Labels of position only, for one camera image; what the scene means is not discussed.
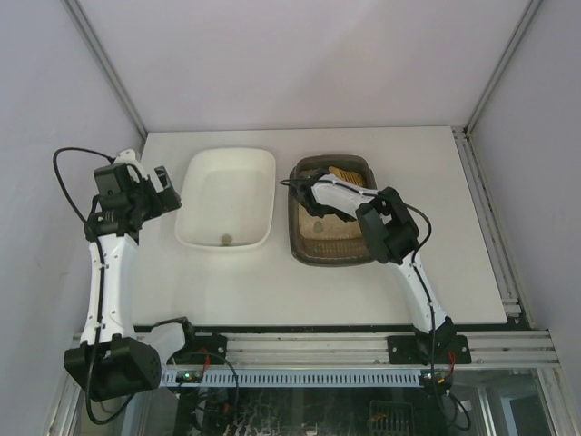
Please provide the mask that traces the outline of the orange litter scoop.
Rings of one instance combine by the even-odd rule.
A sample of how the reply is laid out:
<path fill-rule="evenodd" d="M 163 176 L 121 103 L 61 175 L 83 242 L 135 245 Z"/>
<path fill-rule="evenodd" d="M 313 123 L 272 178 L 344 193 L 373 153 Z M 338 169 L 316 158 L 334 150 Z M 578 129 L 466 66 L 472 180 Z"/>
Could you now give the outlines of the orange litter scoop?
<path fill-rule="evenodd" d="M 351 183 L 360 187 L 366 186 L 365 178 L 360 173 L 343 170 L 336 166 L 330 166 L 328 170 L 330 171 L 330 173 L 337 176 L 344 182 Z"/>

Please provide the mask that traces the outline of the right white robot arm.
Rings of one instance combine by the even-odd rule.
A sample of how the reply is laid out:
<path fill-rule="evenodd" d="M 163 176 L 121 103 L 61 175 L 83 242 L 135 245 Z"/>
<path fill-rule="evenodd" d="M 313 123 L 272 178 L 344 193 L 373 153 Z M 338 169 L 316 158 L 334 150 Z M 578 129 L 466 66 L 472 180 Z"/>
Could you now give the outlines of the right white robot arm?
<path fill-rule="evenodd" d="M 402 284 L 419 352 L 431 358 L 448 346 L 456 327 L 434 292 L 420 256 L 432 235 L 429 218 L 391 187 L 364 188 L 321 170 L 281 181 L 311 216 L 334 214 L 356 222 L 378 263 L 391 264 Z"/>

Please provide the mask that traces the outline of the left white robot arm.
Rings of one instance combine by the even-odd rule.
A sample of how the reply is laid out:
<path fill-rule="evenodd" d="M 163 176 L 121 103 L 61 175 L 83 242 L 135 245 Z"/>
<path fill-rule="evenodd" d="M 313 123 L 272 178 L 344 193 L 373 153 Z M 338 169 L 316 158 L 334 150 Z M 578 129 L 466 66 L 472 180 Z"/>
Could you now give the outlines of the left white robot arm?
<path fill-rule="evenodd" d="M 179 209 L 181 198 L 162 166 L 153 184 L 135 163 L 94 172 L 97 194 L 84 221 L 92 278 L 80 343 L 64 354 L 64 367 L 91 401 L 154 390 L 162 367 L 186 344 L 185 318 L 162 321 L 139 340 L 133 323 L 133 267 L 143 224 Z"/>

